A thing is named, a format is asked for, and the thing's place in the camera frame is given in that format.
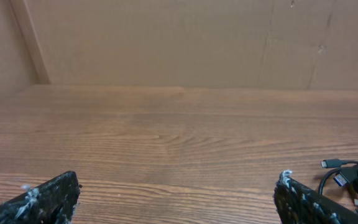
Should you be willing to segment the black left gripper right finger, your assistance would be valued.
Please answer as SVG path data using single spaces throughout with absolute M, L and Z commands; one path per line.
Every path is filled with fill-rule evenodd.
M 279 175 L 274 203 L 283 224 L 358 224 L 358 214 L 291 178 Z

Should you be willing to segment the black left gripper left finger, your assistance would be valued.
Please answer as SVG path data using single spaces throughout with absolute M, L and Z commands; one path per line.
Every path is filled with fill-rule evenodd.
M 76 173 L 64 172 L 0 204 L 0 224 L 70 223 L 80 196 Z

